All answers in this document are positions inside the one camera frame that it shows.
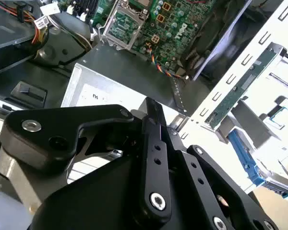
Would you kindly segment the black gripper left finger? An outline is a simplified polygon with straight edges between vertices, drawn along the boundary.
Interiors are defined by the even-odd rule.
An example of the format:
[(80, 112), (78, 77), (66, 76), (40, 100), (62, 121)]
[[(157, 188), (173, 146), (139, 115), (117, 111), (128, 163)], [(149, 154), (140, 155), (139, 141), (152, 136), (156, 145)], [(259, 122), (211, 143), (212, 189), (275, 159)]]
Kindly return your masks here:
[(118, 104), (20, 110), (0, 134), (0, 175), (37, 213), (54, 192), (127, 156), (167, 156), (162, 105), (144, 100), (137, 118)]

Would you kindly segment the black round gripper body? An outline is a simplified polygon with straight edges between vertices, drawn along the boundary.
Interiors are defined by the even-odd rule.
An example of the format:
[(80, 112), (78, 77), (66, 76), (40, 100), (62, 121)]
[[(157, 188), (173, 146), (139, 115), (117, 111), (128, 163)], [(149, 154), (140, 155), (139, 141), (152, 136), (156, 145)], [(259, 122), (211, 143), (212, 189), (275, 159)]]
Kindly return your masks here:
[(118, 158), (50, 195), (33, 230), (201, 230), (203, 210), (167, 156)]

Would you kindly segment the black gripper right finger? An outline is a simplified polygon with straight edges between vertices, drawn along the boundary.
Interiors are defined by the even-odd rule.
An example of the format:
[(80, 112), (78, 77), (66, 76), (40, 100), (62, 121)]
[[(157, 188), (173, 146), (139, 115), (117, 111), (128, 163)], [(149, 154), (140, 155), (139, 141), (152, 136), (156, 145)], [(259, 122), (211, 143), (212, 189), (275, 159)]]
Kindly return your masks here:
[(195, 202), (201, 230), (276, 230), (264, 210), (198, 145), (184, 146), (175, 130), (167, 128), (174, 160)]

